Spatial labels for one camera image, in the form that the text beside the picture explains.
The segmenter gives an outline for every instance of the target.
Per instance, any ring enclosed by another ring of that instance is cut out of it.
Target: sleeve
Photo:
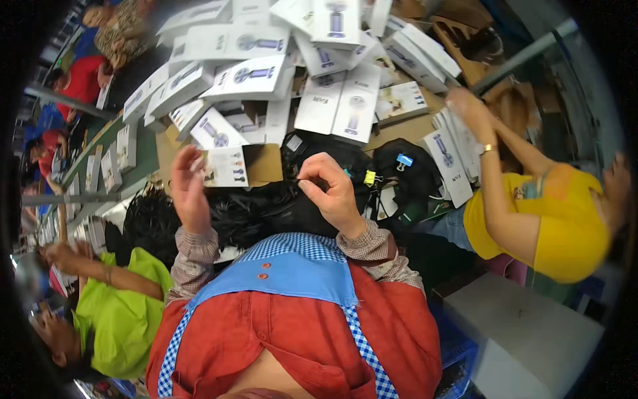
[[[425,293],[421,276],[408,267],[408,258],[399,255],[390,231],[379,229],[371,220],[366,223],[366,230],[354,240],[337,235],[343,253],[377,282],[401,282]]]
[[[214,277],[212,265],[219,258],[217,232],[211,228],[206,234],[190,234],[180,227],[175,233],[179,253],[170,270],[174,285],[166,297],[166,305],[173,301],[192,299]]]

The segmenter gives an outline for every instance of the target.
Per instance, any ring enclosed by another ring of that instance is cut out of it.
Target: hand
[[[332,157],[326,153],[311,156],[301,165],[297,179],[323,218],[346,238],[355,239],[365,231],[366,221],[357,209],[352,182]],[[324,180],[330,188],[324,193],[312,180]]]
[[[211,211],[204,196],[202,152],[187,146],[177,154],[171,171],[171,196],[184,230],[205,234],[211,228]]]
[[[469,90],[457,88],[445,99],[448,108],[457,114],[482,144],[497,145],[489,109]]]

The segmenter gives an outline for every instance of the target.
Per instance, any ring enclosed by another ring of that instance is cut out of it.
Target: white box
[[[454,207],[458,208],[472,198],[470,181],[465,175],[463,163],[447,130],[436,130],[420,139],[417,145],[434,159],[441,173],[445,191],[452,199]]]
[[[448,90],[443,72],[403,33],[392,34],[384,41],[383,47],[396,65],[402,67],[432,93],[443,93]]]
[[[100,179],[100,160],[102,159],[102,147],[96,146],[95,155],[89,155],[86,163],[86,180],[84,191],[96,193],[98,191],[98,180]]]
[[[205,61],[193,62],[166,82],[164,90],[160,89],[149,113],[154,117],[163,117],[180,107],[193,97],[202,94],[212,86],[215,68]]]
[[[375,112],[379,126],[427,114],[430,111],[416,82],[407,82],[379,90]]]
[[[212,87],[200,98],[220,102],[228,100],[280,100],[295,74],[285,55],[248,59],[217,68]]]
[[[122,186],[122,175],[117,167],[117,143],[113,142],[102,157],[102,177],[107,193],[116,192]]]
[[[361,44],[359,0],[312,0],[311,41],[318,47],[353,50]]]
[[[192,127],[202,118],[204,112],[206,112],[211,105],[212,102],[199,98],[176,108],[168,114],[171,122],[173,122],[177,130],[179,130],[177,141],[182,142],[186,140]]]
[[[308,36],[313,34],[312,0],[279,0],[271,7],[271,14]]]
[[[127,124],[117,132],[117,168],[127,172],[137,165],[137,125]]]
[[[339,107],[339,98],[346,78],[345,72],[316,79],[306,79],[301,96],[295,129],[329,135]]]
[[[214,0],[200,6],[188,8],[170,17],[158,30],[160,42],[172,42],[186,34],[188,28],[201,24],[220,24],[230,21],[232,7],[230,0]]]
[[[412,43],[414,43],[421,51],[433,58],[438,68],[445,68],[450,75],[457,77],[461,74],[461,68],[454,61],[454,58],[445,51],[445,49],[412,24],[405,24],[401,30]]]
[[[188,29],[184,59],[217,64],[286,54],[290,30],[279,26],[201,25]]]
[[[370,32],[370,30],[367,30],[365,33],[372,40],[375,41],[375,45],[367,53],[364,61],[373,63],[381,68],[380,87],[387,87],[393,84],[397,84],[400,81],[399,73],[397,72],[394,63],[388,56],[388,53],[385,52],[383,44],[381,44],[378,38],[372,35],[372,32]]]
[[[294,32],[293,35],[311,77],[317,78],[348,69],[347,60],[338,50],[314,47],[302,33]]]
[[[248,141],[215,109],[211,108],[191,129],[191,136],[202,149],[237,147]]]
[[[169,78],[168,63],[160,66],[149,76],[138,89],[124,103],[122,120],[127,124],[134,124],[144,116],[151,97]]]
[[[332,134],[357,145],[370,141],[381,68],[360,64],[346,75]]]
[[[378,37],[383,36],[385,26],[388,24],[392,0],[376,0],[372,10],[367,15],[367,25],[372,34]]]

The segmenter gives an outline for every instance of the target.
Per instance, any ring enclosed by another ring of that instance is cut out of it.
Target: cardboard
[[[290,30],[279,26],[200,25],[188,29],[184,59],[216,64],[286,54]]]

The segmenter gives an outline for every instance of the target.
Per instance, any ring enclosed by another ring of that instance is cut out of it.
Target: blue bin
[[[453,365],[458,365],[461,369],[461,375],[454,385],[437,398],[458,399],[465,394],[470,385],[479,346],[456,328],[438,303],[428,301],[427,305],[438,326],[443,369]]]

